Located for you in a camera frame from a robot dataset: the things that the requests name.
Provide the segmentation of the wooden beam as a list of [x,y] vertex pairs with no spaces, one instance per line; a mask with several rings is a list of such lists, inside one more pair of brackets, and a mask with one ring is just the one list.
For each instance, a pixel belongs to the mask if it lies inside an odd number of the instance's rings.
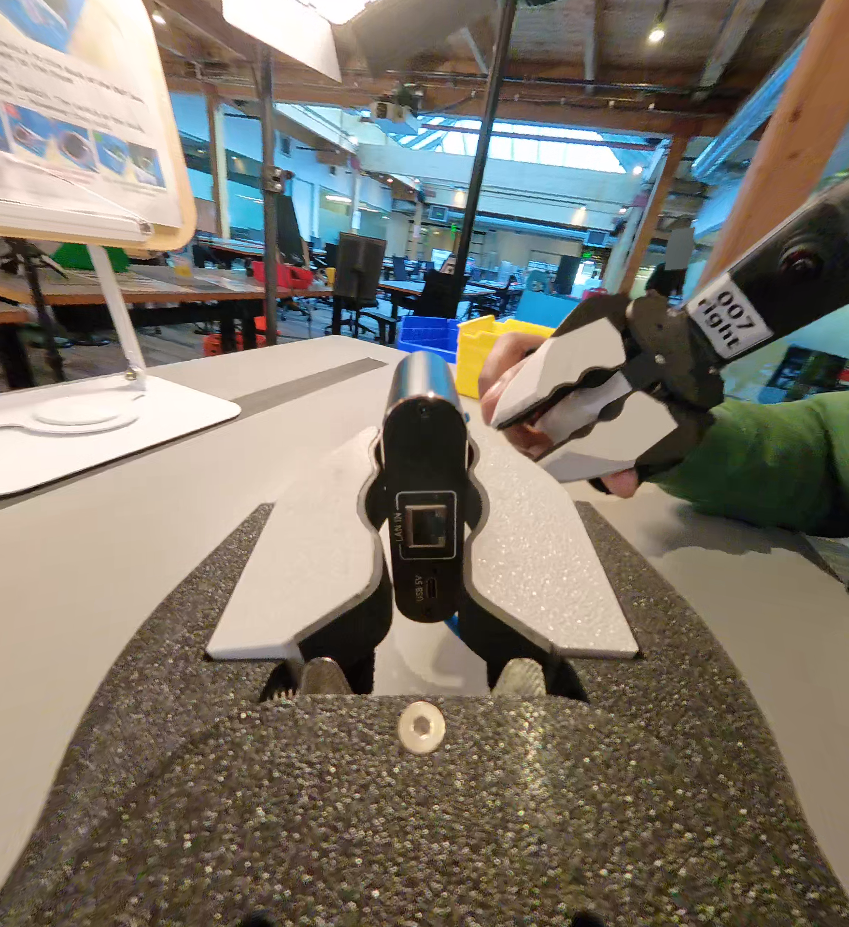
[[849,1],[827,1],[707,260],[711,283],[803,203],[849,122]]

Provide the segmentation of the person's right hand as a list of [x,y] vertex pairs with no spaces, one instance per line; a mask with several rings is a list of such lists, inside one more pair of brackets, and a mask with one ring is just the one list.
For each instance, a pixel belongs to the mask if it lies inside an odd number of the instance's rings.
[[478,398],[484,424],[499,432],[518,452],[533,461],[552,447],[548,434],[534,425],[538,397],[537,356],[548,349],[544,336],[514,331],[502,335],[491,349],[478,377]]

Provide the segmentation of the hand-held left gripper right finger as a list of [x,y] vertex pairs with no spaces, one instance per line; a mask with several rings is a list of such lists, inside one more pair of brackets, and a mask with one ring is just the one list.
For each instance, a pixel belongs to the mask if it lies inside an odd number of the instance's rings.
[[634,658],[638,643],[568,492],[504,438],[468,440],[459,638],[495,665]]

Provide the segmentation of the thin black lamp pole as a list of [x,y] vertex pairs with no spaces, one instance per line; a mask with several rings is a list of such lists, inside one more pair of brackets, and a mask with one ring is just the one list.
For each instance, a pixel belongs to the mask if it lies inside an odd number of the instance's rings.
[[279,175],[275,164],[276,134],[274,126],[274,97],[272,85],[272,55],[268,45],[262,44],[257,52],[256,88],[259,92],[259,119],[261,130],[261,189],[264,220],[264,289],[265,338],[268,347],[278,342],[278,238],[277,207]]

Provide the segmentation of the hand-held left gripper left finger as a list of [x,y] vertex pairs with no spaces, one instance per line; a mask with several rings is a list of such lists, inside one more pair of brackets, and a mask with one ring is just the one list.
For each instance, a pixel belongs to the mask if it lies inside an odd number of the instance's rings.
[[362,429],[283,489],[212,634],[210,658],[330,657],[355,666],[384,641],[392,591],[365,507],[378,438],[376,427]]

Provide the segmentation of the black metal pole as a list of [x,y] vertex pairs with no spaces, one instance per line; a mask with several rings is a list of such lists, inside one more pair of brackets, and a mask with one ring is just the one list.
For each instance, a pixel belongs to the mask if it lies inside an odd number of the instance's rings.
[[505,76],[511,41],[511,30],[515,20],[517,5],[518,3],[516,1],[505,1],[502,2],[500,7],[499,27],[493,44],[493,58],[488,71],[485,107],[477,136],[477,148],[467,190],[463,224],[456,253],[453,276],[457,295],[463,294],[466,285],[466,262],[469,257],[472,235],[475,228],[478,200],[488,161],[490,137],[498,111],[500,90]]

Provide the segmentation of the green box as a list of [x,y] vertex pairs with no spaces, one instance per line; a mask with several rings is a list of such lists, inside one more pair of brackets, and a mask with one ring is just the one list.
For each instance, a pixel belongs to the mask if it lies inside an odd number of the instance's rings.
[[[47,245],[47,257],[61,272],[65,274],[94,272],[89,246],[78,243],[50,243]],[[117,273],[129,272],[131,261],[129,255],[121,248],[105,247],[103,249],[111,265]]]

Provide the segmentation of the white lamp panel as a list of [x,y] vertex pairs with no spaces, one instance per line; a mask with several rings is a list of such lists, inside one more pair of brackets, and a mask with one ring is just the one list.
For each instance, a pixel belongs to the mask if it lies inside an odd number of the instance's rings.
[[372,1],[222,1],[225,21],[336,84],[342,83],[336,28]]

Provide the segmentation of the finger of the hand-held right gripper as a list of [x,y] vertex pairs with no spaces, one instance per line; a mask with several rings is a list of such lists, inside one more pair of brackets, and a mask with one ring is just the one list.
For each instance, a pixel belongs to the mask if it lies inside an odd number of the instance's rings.
[[618,329],[607,319],[586,323],[571,331],[556,331],[548,338],[543,356],[534,367],[538,397],[534,425],[565,396],[577,389],[629,388],[624,366],[627,356]]
[[538,419],[551,446],[538,465],[561,484],[630,469],[678,424],[659,400],[629,388],[577,389]]

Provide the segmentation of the white stand base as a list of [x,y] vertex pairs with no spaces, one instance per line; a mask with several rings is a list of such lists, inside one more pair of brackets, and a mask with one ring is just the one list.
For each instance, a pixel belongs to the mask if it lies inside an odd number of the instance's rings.
[[88,252],[124,373],[0,394],[0,499],[228,423],[240,406],[147,373],[106,249]]

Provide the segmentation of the blue storage bin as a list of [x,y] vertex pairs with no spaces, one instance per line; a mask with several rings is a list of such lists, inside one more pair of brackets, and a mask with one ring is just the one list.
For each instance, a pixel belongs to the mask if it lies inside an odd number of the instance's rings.
[[396,326],[394,347],[407,353],[427,351],[454,365],[460,324],[456,319],[404,315]]

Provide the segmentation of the red plastic crate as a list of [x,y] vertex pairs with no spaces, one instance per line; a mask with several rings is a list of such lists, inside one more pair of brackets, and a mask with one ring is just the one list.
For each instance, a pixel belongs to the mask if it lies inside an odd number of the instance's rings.
[[[265,264],[263,261],[252,261],[250,264],[251,275],[257,284],[266,284]],[[292,291],[304,291],[313,287],[316,283],[315,275],[311,268],[293,266],[278,262],[275,265],[277,288]]]

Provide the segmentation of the person's right forearm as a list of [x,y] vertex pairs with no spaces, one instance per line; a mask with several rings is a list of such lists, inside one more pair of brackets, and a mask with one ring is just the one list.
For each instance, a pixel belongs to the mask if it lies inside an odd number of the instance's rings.
[[650,481],[711,516],[849,537],[849,391],[726,400],[713,418],[700,444]]

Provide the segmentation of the black ethernet hub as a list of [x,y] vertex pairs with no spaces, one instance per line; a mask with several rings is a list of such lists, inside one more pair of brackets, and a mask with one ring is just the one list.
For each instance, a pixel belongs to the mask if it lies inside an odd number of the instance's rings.
[[414,622],[450,620],[464,600],[466,533],[480,515],[474,458],[450,366],[428,351],[405,354],[387,395],[366,507],[373,526],[386,529],[395,606]]

